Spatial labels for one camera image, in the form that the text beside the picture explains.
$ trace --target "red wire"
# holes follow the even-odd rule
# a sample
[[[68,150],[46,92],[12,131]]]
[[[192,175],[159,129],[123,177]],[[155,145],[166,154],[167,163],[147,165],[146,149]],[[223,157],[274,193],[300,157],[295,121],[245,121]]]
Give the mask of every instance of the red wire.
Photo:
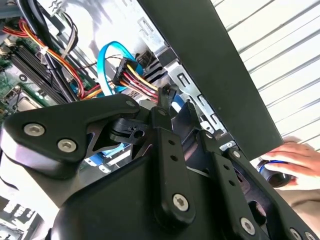
[[[23,32],[11,31],[10,29],[8,29],[6,27],[4,27],[2,31],[6,34],[10,34],[10,35],[17,36],[20,38],[28,38],[28,35],[24,34]]]
[[[151,97],[154,98],[158,98],[158,96],[156,94],[154,94],[153,92],[151,92],[150,90],[148,90],[147,88],[144,88],[142,86],[139,85],[139,82],[135,79],[133,79],[132,77],[129,76],[129,74],[127,74],[126,72],[123,73],[123,75],[125,76],[126,79],[128,79],[130,82],[133,82],[133,85],[137,88],[139,88],[140,90],[142,90],[144,93],[150,95]]]
[[[23,24],[27,24],[26,21],[24,21],[23,19],[20,19],[19,21],[19,28],[26,34],[28,35],[25,31],[24,31],[24,25]],[[78,73],[74,70],[74,68],[70,68],[70,71],[72,72],[72,75],[75,76],[74,79],[77,82],[77,85],[79,87],[79,97],[80,99],[82,99],[85,95],[85,89],[84,89],[84,85],[83,83],[79,80],[80,77],[78,75]]]
[[[96,85],[94,86],[93,88],[89,89],[87,92],[86,92],[86,95],[85,96],[88,96],[89,94],[93,93],[95,90],[99,89],[100,88],[100,85]]]

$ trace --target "silver screw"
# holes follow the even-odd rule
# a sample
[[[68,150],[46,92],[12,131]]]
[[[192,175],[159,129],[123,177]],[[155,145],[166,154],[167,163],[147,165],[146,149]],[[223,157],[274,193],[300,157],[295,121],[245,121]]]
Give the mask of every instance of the silver screw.
[[[165,111],[163,111],[162,109],[159,109],[159,110],[158,110],[158,112],[159,112],[162,116],[167,115],[167,114],[166,114],[166,112],[165,112]]]
[[[126,104],[128,104],[130,107],[134,107],[135,104],[132,101],[127,100]]]
[[[24,126],[24,132],[29,136],[39,137],[45,133],[45,128],[37,123],[29,123]]]
[[[177,193],[173,196],[173,204],[181,211],[186,212],[189,209],[188,200],[181,194]]]
[[[242,228],[250,235],[255,235],[256,230],[252,222],[250,222],[247,218],[243,217],[240,219],[240,223]]]
[[[292,235],[296,240],[302,240],[301,236],[294,228],[290,228],[290,232],[292,233]]]
[[[237,151],[234,151],[233,155],[235,155],[238,159],[241,157],[240,154]]]
[[[205,133],[205,135],[206,135],[208,138],[213,139],[213,136],[212,136],[212,134],[211,134],[210,132],[207,131],[207,132]]]
[[[62,139],[58,142],[58,148],[65,153],[72,153],[77,149],[77,144],[70,139]]]
[[[309,232],[307,232],[307,231],[305,232],[305,235],[306,235],[306,238],[307,238],[308,240],[316,240],[315,237],[312,236],[311,233],[309,233]]]

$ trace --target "white zip tie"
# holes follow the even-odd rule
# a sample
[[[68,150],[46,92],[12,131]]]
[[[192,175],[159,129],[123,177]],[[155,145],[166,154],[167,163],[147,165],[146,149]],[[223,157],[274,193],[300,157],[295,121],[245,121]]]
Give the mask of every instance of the white zip tie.
[[[45,46],[45,47],[43,47],[43,48],[41,49],[40,53],[41,53],[42,55],[45,55],[45,54],[48,52],[48,50],[49,50],[49,47],[48,47],[48,46]]]

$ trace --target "black plastic housing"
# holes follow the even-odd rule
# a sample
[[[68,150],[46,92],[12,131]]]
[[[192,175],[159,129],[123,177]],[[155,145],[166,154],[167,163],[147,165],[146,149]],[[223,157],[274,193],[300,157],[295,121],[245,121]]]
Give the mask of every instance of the black plastic housing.
[[[129,70],[127,67],[127,64],[129,64],[133,68],[133,70],[136,70],[138,67],[138,62],[124,57],[121,60],[119,67],[116,68],[116,73],[114,75],[114,78],[112,79],[112,82],[114,85],[122,86],[122,84],[120,83],[120,80],[124,77],[123,76],[124,71]]]

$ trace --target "sleeve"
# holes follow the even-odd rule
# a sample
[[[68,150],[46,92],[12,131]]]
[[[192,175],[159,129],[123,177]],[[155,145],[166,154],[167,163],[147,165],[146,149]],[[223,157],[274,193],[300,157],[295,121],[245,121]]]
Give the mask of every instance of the sleeve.
[[[277,190],[277,192],[320,238],[320,190]]]

